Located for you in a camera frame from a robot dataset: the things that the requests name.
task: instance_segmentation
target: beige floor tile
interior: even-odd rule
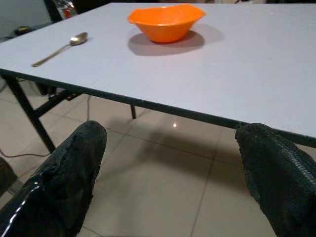
[[[216,125],[147,110],[128,134],[213,158],[221,130]]]
[[[137,117],[144,109],[136,107]],[[86,121],[87,102],[78,104],[65,115],[68,118]],[[106,128],[119,133],[126,133],[135,123],[132,119],[130,105],[92,96],[90,99],[90,119],[98,121]]]
[[[48,101],[48,96],[40,95],[40,92],[38,91],[34,82],[25,80],[23,82],[20,82],[20,85],[34,109],[38,108],[40,105]],[[78,103],[86,98],[87,95],[81,95],[71,101],[64,100],[53,109],[51,109],[49,112],[52,114],[63,116],[74,106],[76,106]],[[18,103],[8,86],[2,92],[0,92],[0,99]]]
[[[275,237],[241,167],[214,161],[193,236]]]
[[[99,235],[86,229],[85,227],[82,227],[81,231],[77,234],[77,237],[99,237]]]
[[[5,192],[2,196],[0,196],[0,210],[7,204],[8,201],[12,198],[12,195],[8,192]]]
[[[17,155],[37,137],[37,133],[20,105],[0,100],[0,111],[0,148],[7,155]],[[50,128],[59,118],[46,114],[40,120],[45,128]]]
[[[125,136],[101,167],[84,226],[102,236],[190,236],[211,162]]]
[[[59,146],[68,136],[82,123],[69,118],[61,118],[51,129],[48,130],[48,134],[54,142],[55,146]],[[103,156],[102,162],[104,162],[112,153],[114,148],[123,138],[122,134],[107,130],[108,141],[106,151]],[[22,154],[32,153],[44,155],[48,153],[46,146],[38,137],[28,148],[21,152]],[[28,177],[46,160],[47,157],[34,157],[26,156],[10,159],[9,163],[15,173],[20,177],[23,176],[23,181],[26,181]]]
[[[235,129],[223,127],[217,147],[216,160],[242,165],[239,145],[235,139],[235,132]]]
[[[296,145],[299,149],[309,154],[313,160],[316,162],[316,148],[306,147],[303,145]]]

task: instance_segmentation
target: orange bowl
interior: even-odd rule
[[[206,13],[191,4],[134,10],[128,21],[152,41],[169,43],[180,40]]]

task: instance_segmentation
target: electrical cable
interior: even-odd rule
[[[6,158],[16,158],[16,157],[23,157],[23,156],[35,156],[35,157],[46,157],[48,155],[50,155],[50,153],[46,154],[46,155],[38,155],[38,154],[20,154],[20,155],[16,155],[16,156],[8,156],[6,155],[1,149],[0,149],[0,153],[6,157]]]

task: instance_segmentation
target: metal spoon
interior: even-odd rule
[[[46,58],[44,58],[44,59],[32,64],[32,67],[38,67],[38,66],[42,65],[44,62],[46,62],[49,59],[51,59],[51,58],[55,57],[56,55],[60,54],[62,51],[64,51],[69,46],[75,46],[75,45],[79,45],[79,44],[82,44],[82,43],[86,42],[87,38],[88,38],[88,33],[87,32],[83,32],[83,33],[81,33],[79,35],[76,35],[76,36],[72,37],[70,39],[69,44],[67,44],[64,47],[60,48],[56,52],[50,54]]]

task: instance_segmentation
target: table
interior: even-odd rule
[[[197,4],[207,15],[182,41],[155,44],[127,16],[158,5],[111,3],[0,44],[0,74],[50,151],[15,77],[230,128],[260,122],[316,147],[316,5]],[[84,31],[87,43],[30,66]]]

